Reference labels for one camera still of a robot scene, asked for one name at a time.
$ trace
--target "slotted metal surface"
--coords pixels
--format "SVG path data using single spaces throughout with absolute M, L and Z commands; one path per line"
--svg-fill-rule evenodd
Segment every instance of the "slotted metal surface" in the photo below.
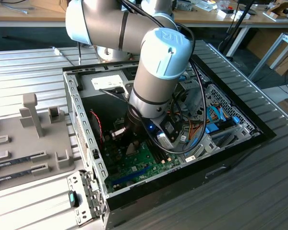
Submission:
M 77 65 L 77 49 L 61 49 Z M 83 49 L 83 64 L 97 63 Z M 195 53 L 277 134 L 237 167 L 209 183 L 117 227 L 119 230 L 288 229 L 288 118 L 242 73 L 209 45 L 196 42 Z M 0 118 L 15 116 L 21 95 L 35 92 L 38 110 L 66 107 L 62 67 L 51 49 L 0 52 Z M 73 152 L 79 151 L 70 129 Z M 76 161 L 77 169 L 82 161 Z M 0 191 L 0 229 L 76 229 L 65 177 L 69 173 Z M 82 229 L 102 229 L 95 221 Z

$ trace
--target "connector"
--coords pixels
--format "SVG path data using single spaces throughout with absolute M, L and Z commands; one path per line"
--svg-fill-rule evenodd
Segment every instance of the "connector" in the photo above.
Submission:
M 108 90 L 109 92 L 117 93 L 117 94 L 122 94 L 125 93 L 125 90 L 123 87 L 115 87 L 113 90 Z

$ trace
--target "black cable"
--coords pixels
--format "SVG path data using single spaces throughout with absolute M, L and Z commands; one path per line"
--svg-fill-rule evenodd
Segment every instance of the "black cable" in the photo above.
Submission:
M 152 20 L 154 23 L 156 23 L 159 27 L 164 27 L 156 18 L 154 18 L 150 14 L 146 13 L 141 8 L 137 7 L 135 4 L 133 4 L 129 0 L 121 0 L 121 1 L 124 2 L 126 5 L 128 5 L 130 8 L 132 8 L 134 11 L 138 12 L 139 14 L 148 17 L 150 20 Z
M 21 1 L 16 1 L 16 2 L 6 2 L 6 1 L 1 1 L 1 0 L 0 0 L 0 3 L 5 3 L 5 4 L 17 4 L 17 3 L 24 2 L 24 1 L 27 1 L 27 0 L 21 0 Z
M 178 101 L 178 99 L 181 97 L 181 95 L 185 92 L 184 89 L 182 89 L 181 91 L 178 92 L 178 94 L 176 95 L 176 101 Z M 171 102 L 171 106 L 170 106 L 170 113 L 172 115 L 174 115 L 174 104 L 175 104 L 175 100 L 173 99 Z
M 238 22 L 237 22 L 237 24 L 236 24 L 236 26 L 235 26 L 235 29 L 234 29 L 233 33 L 230 34 L 229 39 L 228 39 L 227 41 L 224 41 L 223 45 L 221 46 L 221 48 L 220 48 L 220 52 L 221 52 L 221 53 L 224 53 L 227 45 L 228 45 L 228 44 L 231 42 L 231 40 L 233 39 L 234 34 L 239 30 L 239 26 L 241 25 L 241 23 L 242 23 L 245 15 L 247 14 L 247 12 L 249 11 L 249 9 L 250 9 L 251 6 L 253 5 L 254 1 L 255 1 L 255 0 L 250 0 L 250 1 L 248 2 L 248 4 L 246 5 L 246 7 L 245 7 L 245 9 L 244 9 L 244 11 L 243 11 L 243 14 L 242 14 L 241 17 L 239 18 L 239 20 L 238 20 Z
M 127 103 L 128 105 L 130 105 L 130 106 L 132 107 L 132 110 L 138 115 L 138 117 L 139 117 L 139 119 L 140 119 L 140 121 L 141 121 L 141 123 L 142 123 L 142 125 L 143 125 L 143 127 L 144 127 L 144 129 L 145 129 L 145 131 L 147 132 L 147 134 L 148 134 L 149 138 L 152 140 L 152 142 L 153 142 L 155 145 L 157 145 L 158 148 L 160 148 L 161 150 L 163 150 L 163 151 L 165 151 L 165 152 L 167 152 L 167 153 L 170 153 L 170 154 L 184 154 L 184 153 L 187 153 L 187 152 L 193 150 L 194 148 L 196 148 L 196 146 L 198 145 L 198 143 L 199 143 L 199 142 L 201 141 L 201 139 L 203 138 L 204 131 L 205 131 L 205 120 L 204 120 L 204 126 L 203 126 L 203 129 L 202 129 L 201 135 L 199 136 L 199 138 L 197 139 L 196 143 L 195 143 L 193 146 L 191 146 L 190 148 L 188 148 L 188 149 L 186 149 L 186 150 L 177 151 L 177 152 L 168 150 L 168 149 L 164 148 L 162 145 L 160 145 L 159 142 L 153 137 L 153 135 L 151 134 L 151 132 L 148 130 L 147 125 L 145 124 L 145 121 L 144 121 L 141 113 L 138 111 L 137 108 L 135 108 L 135 107 L 134 107 L 132 104 L 130 104 L 128 101 L 120 98 L 119 96 L 115 95 L 115 94 L 112 93 L 112 92 L 109 92 L 109 91 L 104 90 L 104 89 L 99 89 L 99 91 L 100 91 L 100 92 L 104 92 L 104 93 L 106 93 L 106 94 L 108 94 L 108 95 L 110 95 L 110 96 L 112 96 L 112 97 L 115 97 L 116 99 L 118 99 L 118 100 L 120 100 L 120 101 L 122 101 L 122 102 L 125 102 L 125 103 Z
M 193 52 L 194 52 L 194 49 L 195 49 L 195 42 L 196 42 L 193 31 L 192 31 L 190 28 L 188 28 L 187 26 L 185 26 L 185 25 L 183 25 L 183 24 L 181 24 L 181 23 L 176 23 L 176 25 L 182 27 L 183 29 L 185 29 L 186 31 L 188 31 L 189 34 L 191 35 L 191 38 L 192 38 L 192 52 L 191 52 L 191 55 L 192 55 Z
M 78 52 L 79 52 L 79 66 L 81 65 L 81 46 L 80 46 L 80 42 L 78 42 Z
M 180 121 L 182 121 L 183 118 L 182 118 L 182 111 L 181 111 L 181 107 L 179 106 L 179 103 L 178 103 L 177 98 L 175 97 L 174 93 L 172 93 L 172 98 L 173 98 L 173 101 L 174 101 L 176 107 L 178 108 L 178 112 L 179 112 L 179 119 L 180 119 Z
M 220 49 L 221 44 L 222 44 L 223 42 L 225 42 L 225 40 L 227 40 L 227 38 L 229 38 L 228 35 L 229 35 L 229 32 L 230 32 L 230 30 L 231 30 L 231 28 L 232 28 L 232 25 L 234 24 L 234 21 L 235 21 L 235 18 L 236 18 L 236 15 L 237 15 L 238 9 L 239 9 L 239 3 L 237 4 L 237 8 L 236 8 L 236 12 L 235 12 L 235 16 L 234 16 L 234 18 L 233 18 L 233 20 L 232 20 L 232 22 L 231 22 L 229 28 L 227 29 L 226 34 L 225 34 L 223 40 L 220 42 L 219 46 L 217 47 L 218 50 Z
M 285 90 L 283 90 L 280 86 L 279 86 L 279 88 L 282 90 L 282 91 L 284 91 L 285 93 L 287 93 L 288 94 L 288 92 L 287 91 L 285 91 Z
M 132 10 L 129 8 L 129 6 L 126 5 L 125 2 L 123 2 L 122 0 L 118 0 L 118 2 L 119 2 L 120 4 L 122 4 L 130 13 L 133 13 Z
M 137 7 L 135 4 L 131 3 L 130 1 L 128 0 L 122 0 L 124 3 L 126 3 L 128 6 L 130 6 L 133 10 L 137 11 L 137 12 L 140 12 L 140 14 L 148 17 L 149 19 L 151 19 L 153 22 L 155 22 L 157 25 L 159 25 L 160 27 L 163 27 L 163 25 L 157 20 L 155 19 L 154 17 L 152 17 L 151 15 L 149 15 L 148 13 L 146 13 L 145 11 L 143 11 L 142 9 L 140 9 L 139 7 Z M 195 49 L 195 36 L 194 36 L 194 33 L 192 32 L 192 30 L 190 30 L 189 28 L 187 28 L 186 26 L 182 25 L 182 28 L 185 28 L 190 34 L 191 34 L 191 37 L 192 37 L 192 53 L 191 53 L 191 56 L 194 52 L 194 49 Z M 130 104 L 132 106 L 132 108 L 134 109 L 134 111 L 137 113 L 137 115 L 139 116 L 140 120 L 141 120 L 141 123 L 143 124 L 144 126 L 144 129 L 146 130 L 148 136 L 151 138 L 151 140 L 154 142 L 154 144 L 156 144 L 160 149 L 162 149 L 163 151 L 166 151 L 170 154 L 184 154 L 184 153 L 187 153 L 191 150 L 193 150 L 194 148 L 196 148 L 196 146 L 198 145 L 198 143 L 202 140 L 203 136 L 204 136 L 204 133 L 205 133 L 205 128 L 206 128 L 206 120 L 207 120 L 207 114 L 206 114 L 206 97 L 205 97 L 205 92 L 204 92 L 204 87 L 203 87 L 203 84 L 202 84 L 202 80 L 199 76 L 199 73 L 198 73 L 198 70 L 196 68 L 196 64 L 194 62 L 194 60 L 191 58 L 190 56 L 190 59 L 189 59 L 189 62 L 196 74 L 196 78 L 198 80 L 198 83 L 199 83 L 199 86 L 200 86 L 200 90 L 201 90 L 201 94 L 202 94 L 202 100 L 203 100 L 203 107 L 204 107 L 204 111 L 203 111 L 203 116 L 204 116 L 204 120 L 203 120 L 203 127 L 202 127 L 202 131 L 197 139 L 197 141 L 193 144 L 193 146 L 191 146 L 190 148 L 186 149 L 186 150 L 183 150 L 183 151 L 180 151 L 180 152 L 174 152 L 174 151 L 170 151 L 166 148 L 164 148 L 163 146 L 161 146 L 159 144 L 158 141 L 155 140 L 155 138 L 152 136 L 152 134 L 149 132 L 149 130 L 147 129 L 146 125 L 145 125 L 145 122 L 143 121 L 143 118 L 142 118 L 142 115 L 140 114 L 140 112 L 133 106 L 131 105 L 129 102 L 117 97 L 115 95 L 116 98 L 119 98 L 120 100 L 122 101 L 125 101 L 126 103 Z
M 282 60 L 281 63 L 279 63 L 277 66 L 275 66 L 273 69 L 271 69 L 267 74 L 263 75 L 260 79 L 255 80 L 254 83 L 257 83 L 257 82 L 261 81 L 262 79 L 264 79 L 264 78 L 266 78 L 267 76 L 269 76 L 270 73 L 272 73 L 272 71 L 274 71 L 275 69 L 277 69 L 277 68 L 285 65 L 286 63 L 288 63 L 288 60 L 287 60 L 286 62 L 284 62 L 287 58 L 288 58 L 288 56 L 285 57 L 285 59 Z

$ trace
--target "cable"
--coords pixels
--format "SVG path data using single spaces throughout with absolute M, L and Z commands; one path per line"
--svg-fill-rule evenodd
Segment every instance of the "cable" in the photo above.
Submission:
M 189 34 L 191 35 L 191 38 L 192 38 L 192 52 L 191 52 L 191 55 L 192 55 L 193 52 L 194 52 L 194 49 L 195 49 L 195 42 L 196 42 L 193 31 L 192 31 L 190 28 L 188 28 L 187 26 L 185 26 L 185 25 L 183 25 L 183 24 L 181 24 L 181 23 L 176 23 L 176 25 L 182 27 L 183 29 L 185 29 L 186 31 L 188 31 Z
M 273 69 L 271 69 L 266 75 L 264 75 L 263 77 L 261 77 L 261 78 L 258 79 L 258 80 L 255 80 L 254 83 L 257 83 L 257 82 L 261 81 L 262 79 L 264 79 L 264 78 L 266 78 L 267 76 L 269 76 L 270 73 L 272 73 L 272 71 L 274 71 L 275 69 L 277 69 L 277 68 L 285 65 L 286 63 L 288 63 L 288 60 L 287 60 L 286 62 L 284 62 L 287 58 L 288 58 L 288 56 L 286 56 L 285 59 L 282 60 L 282 62 L 280 62 L 277 66 L 275 66 Z
M 146 125 L 145 122 L 144 122 L 144 119 L 143 119 L 141 113 L 138 111 L 137 108 L 135 108 L 135 107 L 134 107 L 132 104 L 130 104 L 128 101 L 126 101 L 126 100 L 124 100 L 124 99 L 121 99 L 119 96 L 117 96 L 117 95 L 115 95 L 115 94 L 113 94 L 113 93 L 111 93 L 111 92 L 109 92 L 109 91 L 107 91 L 107 90 L 99 89 L 99 91 L 100 91 L 100 92 L 104 92 L 104 93 L 106 93 L 106 94 L 108 94 L 108 95 L 110 95 L 110 96 L 112 96 L 112 97 L 115 97 L 116 99 L 118 99 L 118 100 L 120 100 L 120 101 L 122 101 L 122 102 L 124 102 L 124 103 L 127 103 L 128 105 L 130 105 L 130 106 L 132 107 L 132 110 L 138 115 L 138 117 L 139 117 L 139 119 L 140 119 L 140 121 L 141 121 L 141 123 L 142 123 L 142 125 L 143 125 L 143 127 L 144 127 L 144 129 L 145 129 L 145 131 L 147 132 L 147 134 L 148 134 L 149 138 L 152 140 L 152 142 L 153 142 L 155 145 L 157 145 L 158 148 L 160 148 L 161 150 L 163 150 L 163 151 L 165 151 L 165 152 L 167 152 L 167 153 L 170 153 L 170 154 L 184 154 L 184 153 L 187 153 L 187 152 L 193 150 L 193 149 L 197 146 L 198 142 L 203 138 L 203 137 L 198 138 L 197 141 L 196 141 L 196 143 L 195 143 L 192 147 L 190 147 L 190 148 L 188 148 L 188 149 L 186 149 L 186 150 L 177 151 L 177 152 L 168 150 L 168 149 L 164 148 L 162 145 L 160 145 L 159 142 L 158 142 L 158 141 L 153 137 L 153 135 L 150 133 L 150 131 L 149 131 L 148 128 L 147 128 L 147 125 Z
M 10 10 L 13 10 L 13 11 L 17 11 L 17 12 L 20 12 L 20 13 L 24 13 L 24 14 L 28 14 L 28 11 L 25 11 L 23 9 L 18 9 L 18 8 L 15 8 L 15 7 L 12 7 L 12 6 L 9 6 L 9 5 L 6 5 L 4 3 L 1 3 L 2 6 L 10 9 Z
M 120 4 L 122 4 L 130 13 L 133 13 L 132 10 L 129 8 L 129 6 L 126 5 L 125 2 L 123 2 L 122 0 L 118 0 L 118 2 L 119 2 Z
M 52 49 L 54 50 L 55 55 L 64 57 L 72 66 L 75 66 L 58 48 L 53 46 Z
M 286 92 L 285 90 L 283 90 L 280 86 L 279 86 L 279 88 L 282 90 L 282 91 L 284 91 L 285 93 L 287 93 L 288 94 L 288 92 Z
M 172 98 L 173 98 L 173 101 L 174 101 L 176 107 L 178 108 L 179 119 L 180 119 L 180 121 L 182 121 L 182 111 L 181 111 L 181 107 L 179 106 L 178 101 L 177 101 L 174 93 L 172 93 Z
M 250 1 L 248 2 L 248 4 L 246 5 L 245 10 L 243 11 L 243 13 L 242 13 L 242 15 L 240 16 L 237 24 L 235 25 L 234 31 L 230 34 L 229 39 L 228 39 L 226 42 L 224 41 L 223 45 L 221 46 L 221 48 L 220 48 L 220 52 L 221 52 L 221 53 L 224 53 L 226 47 L 228 46 L 228 44 L 230 44 L 230 42 L 231 42 L 231 40 L 233 39 L 235 33 L 239 30 L 239 27 L 240 27 L 240 25 L 241 25 L 241 23 L 242 23 L 245 15 L 246 15 L 247 12 L 249 11 L 249 9 L 251 8 L 251 6 L 252 6 L 253 3 L 254 3 L 254 0 L 250 0 Z
M 225 34 L 225 36 L 224 36 L 224 38 L 223 38 L 223 41 L 220 42 L 220 44 L 219 44 L 218 47 L 217 47 L 218 50 L 220 49 L 221 44 L 222 44 L 223 42 L 225 42 L 225 41 L 229 38 L 228 34 L 229 34 L 229 32 L 230 32 L 230 30 L 231 30 L 231 28 L 232 28 L 232 25 L 234 24 L 234 21 L 235 21 L 235 18 L 236 18 L 236 15 L 237 15 L 238 9 L 239 9 L 239 3 L 237 4 L 237 8 L 236 8 L 236 12 L 235 12 L 235 16 L 234 16 L 234 18 L 233 18 L 233 20 L 232 20 L 232 22 L 231 22 L 229 28 L 228 28 L 227 31 L 226 31 L 226 34 Z
M 178 92 L 178 94 L 176 95 L 176 101 L 181 97 L 181 95 L 185 92 L 184 89 L 182 89 L 181 91 Z M 170 109 L 169 111 L 171 112 L 172 115 L 174 115 L 174 104 L 175 103 L 175 100 L 173 99 L 172 102 L 171 102 L 171 106 L 170 106 Z
M 78 52 L 79 52 L 79 58 L 78 58 L 78 62 L 79 62 L 79 66 L 81 65 L 81 47 L 80 47 L 80 42 L 77 42 L 78 44 Z
M 96 117 L 96 120 L 98 122 L 98 125 L 99 125 L 99 131 L 100 131 L 100 144 L 102 144 L 102 129 L 101 129 L 101 122 L 98 118 L 98 116 L 93 112 L 93 111 L 90 111 L 91 114 L 93 114 L 95 117 Z
M 138 12 L 139 14 L 141 14 L 142 16 L 148 17 L 150 20 L 152 20 L 154 23 L 156 23 L 159 27 L 164 27 L 156 18 L 154 18 L 150 14 L 146 13 L 141 8 L 137 7 L 135 4 L 133 4 L 129 0 L 121 0 L 121 1 L 124 2 L 126 5 L 128 5 L 130 8 L 132 8 L 134 11 Z
M 1 1 L 1 0 L 0 0 L 0 3 L 5 3 L 5 4 L 17 4 L 17 3 L 24 2 L 24 1 L 27 1 L 27 0 L 21 0 L 21 1 L 16 1 L 16 2 L 6 2 L 6 1 Z
M 163 25 L 157 20 L 155 19 L 154 17 L 152 17 L 151 15 L 149 15 L 148 13 L 146 13 L 145 11 L 143 11 L 142 9 L 140 9 L 139 7 L 137 7 L 135 4 L 133 4 L 132 2 L 128 1 L 128 0 L 122 0 L 124 3 L 126 3 L 128 6 L 130 6 L 133 10 L 135 10 L 136 12 L 140 12 L 140 14 L 148 17 L 150 20 L 152 20 L 153 22 L 155 22 L 158 26 L 160 27 L 163 27 Z M 189 28 L 187 28 L 186 26 L 182 25 L 182 28 L 185 28 L 192 36 L 192 53 L 191 53 L 191 56 L 194 52 L 194 49 L 195 49 L 195 36 L 194 36 L 194 33 L 192 32 L 192 30 L 190 30 Z M 198 73 L 198 70 L 197 70 L 197 67 L 196 67 L 196 64 L 194 62 L 194 60 L 190 57 L 189 59 L 189 62 L 196 74 L 196 78 L 198 80 L 198 83 L 199 83 L 199 86 L 200 86 L 200 90 L 201 90 L 201 95 L 202 95 L 202 100 L 203 100 L 203 107 L 204 107 L 204 111 L 203 111 L 203 116 L 204 116 L 204 121 L 203 121 L 203 129 L 200 133 L 200 136 L 199 138 L 197 139 L 197 141 L 193 144 L 193 146 L 191 146 L 190 148 L 186 149 L 186 150 L 183 150 L 183 151 L 178 151 L 178 152 L 174 152 L 174 151 L 171 151 L 171 150 L 168 150 L 166 148 L 164 148 L 163 146 L 161 146 L 159 144 L 158 141 L 155 140 L 155 138 L 152 136 L 152 134 L 150 133 L 150 131 L 148 130 L 148 128 L 146 127 L 145 125 L 145 122 L 143 120 L 143 117 L 142 115 L 140 114 L 140 112 L 137 110 L 137 108 L 135 108 L 132 104 L 130 104 L 129 102 L 121 99 L 120 97 L 110 93 L 110 92 L 106 92 L 105 90 L 103 89 L 99 89 L 99 91 L 101 92 L 105 92 L 106 94 L 108 95 L 111 95 L 111 96 L 114 96 L 115 98 L 118 98 L 119 100 L 121 101 L 124 101 L 125 103 L 128 103 L 132 108 L 133 110 L 135 111 L 135 113 L 139 116 L 140 118 L 140 121 L 142 123 L 142 125 L 144 126 L 144 129 L 145 131 L 147 132 L 148 136 L 150 137 L 150 139 L 154 142 L 155 145 L 157 145 L 157 147 L 159 147 L 160 149 L 162 149 L 163 151 L 165 152 L 168 152 L 170 154 L 184 154 L 184 153 L 187 153 L 191 150 L 193 150 L 194 148 L 196 148 L 196 146 L 198 145 L 198 143 L 202 140 L 203 136 L 204 136 L 204 133 L 205 133 L 205 128 L 206 128 L 206 119 L 207 119 L 207 113 L 206 113 L 206 97 L 205 97 L 205 92 L 204 92 L 204 87 L 203 87 L 203 84 L 202 84 L 202 80 L 199 76 L 199 73 Z

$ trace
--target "sticker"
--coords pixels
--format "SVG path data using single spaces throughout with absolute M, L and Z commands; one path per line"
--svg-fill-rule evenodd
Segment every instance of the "sticker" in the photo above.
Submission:
M 184 136 L 184 135 L 182 135 L 181 138 L 180 138 L 181 141 L 185 141 L 186 139 L 187 139 L 187 137 Z
M 0 164 L 0 167 L 6 166 L 6 165 L 10 165 L 10 164 L 11 164 L 10 162 L 6 162 L 6 163 L 3 163 L 3 164 Z
M 101 77 L 101 78 L 93 78 L 92 84 L 95 90 L 108 89 L 108 88 L 123 86 L 123 80 L 117 74 L 117 75 L 106 76 L 106 77 Z
M 5 180 L 9 180 L 11 179 L 12 177 L 11 176 L 8 176 L 8 177 L 4 177 L 4 178 L 1 178 L 0 181 L 5 181 Z
M 190 162 L 193 160 L 195 160 L 195 156 L 191 156 L 191 157 L 186 158 L 186 162 Z

